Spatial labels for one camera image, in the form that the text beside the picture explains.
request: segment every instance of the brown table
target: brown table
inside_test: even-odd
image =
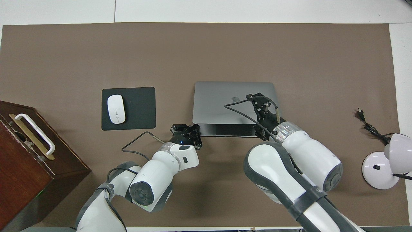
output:
[[[101,90],[156,88],[162,139],[192,121],[194,83],[272,82],[283,117],[334,152],[344,174],[329,198],[359,225],[408,225],[405,184],[373,189],[363,159],[383,144],[354,111],[383,133],[399,132],[387,24],[121,23],[4,26],[0,99],[35,107],[93,173],[44,220],[73,226],[106,173],[144,159],[120,148],[144,130],[101,130]],[[175,176],[163,211],[147,213],[121,198],[127,226],[298,226],[242,170],[257,138],[204,137],[200,165]],[[151,155],[144,137],[131,147]]]

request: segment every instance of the laptop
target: laptop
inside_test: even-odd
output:
[[[262,93],[279,106],[273,83],[198,81],[194,88],[193,123],[199,124],[202,136],[256,137],[252,121],[224,107],[246,99],[248,94]],[[230,106],[257,119],[251,102]]]

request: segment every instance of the wooden box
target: wooden box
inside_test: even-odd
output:
[[[89,173],[34,108],[0,101],[1,231],[42,221]]]

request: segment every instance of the white handle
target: white handle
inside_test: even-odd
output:
[[[49,151],[47,152],[48,155],[54,152],[54,149],[56,148],[54,146],[54,143],[47,137],[47,135],[36,125],[36,123],[29,117],[27,114],[18,114],[14,119],[20,120],[22,117],[24,117],[30,125],[39,133],[39,135],[46,141],[46,143],[50,146]]]

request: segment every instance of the round white lamp base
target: round white lamp base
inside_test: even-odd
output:
[[[377,189],[390,189],[399,177],[392,175],[389,160],[383,152],[373,152],[363,161],[362,174],[366,182]]]

